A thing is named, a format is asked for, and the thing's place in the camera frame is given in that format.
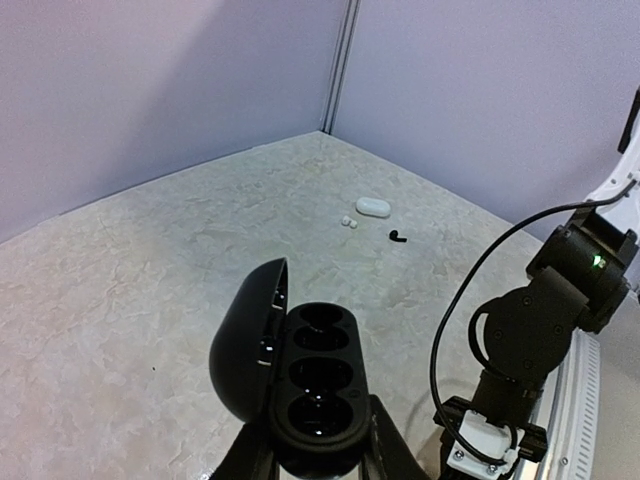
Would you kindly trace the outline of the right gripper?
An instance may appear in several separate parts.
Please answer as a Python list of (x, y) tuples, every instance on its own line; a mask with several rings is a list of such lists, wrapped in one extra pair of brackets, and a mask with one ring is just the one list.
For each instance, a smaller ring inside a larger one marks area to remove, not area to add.
[(545, 429), (527, 424), (496, 426), (453, 396), (434, 415), (440, 436), (441, 479), (514, 479), (521, 463), (541, 462), (548, 449)]

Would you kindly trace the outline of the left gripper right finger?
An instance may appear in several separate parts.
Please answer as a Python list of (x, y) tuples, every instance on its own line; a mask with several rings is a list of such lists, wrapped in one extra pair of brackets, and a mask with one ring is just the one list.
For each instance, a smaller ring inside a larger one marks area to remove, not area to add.
[(360, 467), (361, 479), (428, 480), (389, 413), (376, 395), (370, 395), (371, 422)]

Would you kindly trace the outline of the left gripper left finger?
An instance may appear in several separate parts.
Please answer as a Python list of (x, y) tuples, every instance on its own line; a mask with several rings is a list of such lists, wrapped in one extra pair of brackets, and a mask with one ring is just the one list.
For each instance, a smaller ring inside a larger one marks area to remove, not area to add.
[(279, 478), (279, 466), (266, 428), (245, 424), (212, 480), (274, 480)]

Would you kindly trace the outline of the black earbud charging case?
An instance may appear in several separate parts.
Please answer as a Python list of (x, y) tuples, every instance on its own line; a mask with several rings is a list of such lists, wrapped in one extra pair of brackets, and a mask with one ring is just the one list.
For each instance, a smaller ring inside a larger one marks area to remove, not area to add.
[(211, 381), (243, 426), (266, 428), (279, 475), (340, 479), (361, 463), (371, 422), (357, 321), (288, 300), (286, 259), (246, 277), (212, 341)]

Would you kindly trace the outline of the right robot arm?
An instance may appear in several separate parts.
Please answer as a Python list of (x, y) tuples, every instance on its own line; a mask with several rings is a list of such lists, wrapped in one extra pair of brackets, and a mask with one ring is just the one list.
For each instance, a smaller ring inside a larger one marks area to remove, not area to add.
[(509, 479), (541, 462), (547, 430), (534, 422), (549, 374), (576, 330), (599, 333), (630, 291), (639, 251), (639, 110), (632, 107), (609, 177), (558, 226), (526, 269), (527, 285), (482, 304), (468, 324), (482, 366), (471, 399), (436, 400), (441, 477)]

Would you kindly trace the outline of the white earbud charging case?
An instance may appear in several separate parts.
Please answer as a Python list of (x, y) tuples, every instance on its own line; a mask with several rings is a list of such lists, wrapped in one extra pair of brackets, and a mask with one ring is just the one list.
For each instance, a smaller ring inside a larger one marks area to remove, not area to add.
[(387, 218), (391, 214), (391, 205), (382, 199), (360, 197), (355, 207), (356, 211), (364, 216)]

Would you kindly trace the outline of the black stem earbud right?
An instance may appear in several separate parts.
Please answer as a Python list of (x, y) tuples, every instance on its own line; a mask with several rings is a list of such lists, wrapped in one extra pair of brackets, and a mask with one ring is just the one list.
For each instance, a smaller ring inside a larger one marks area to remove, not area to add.
[(396, 243), (407, 243), (408, 239), (402, 237), (397, 230), (391, 230), (388, 235), (389, 239)]

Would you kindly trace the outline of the aluminium front rail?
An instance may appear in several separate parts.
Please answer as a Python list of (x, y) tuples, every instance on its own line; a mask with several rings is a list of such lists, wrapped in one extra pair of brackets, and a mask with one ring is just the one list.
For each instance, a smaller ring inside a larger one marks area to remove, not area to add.
[(548, 430), (544, 459), (517, 479), (639, 477), (639, 299), (631, 293), (599, 335), (577, 330), (547, 381), (534, 421)]

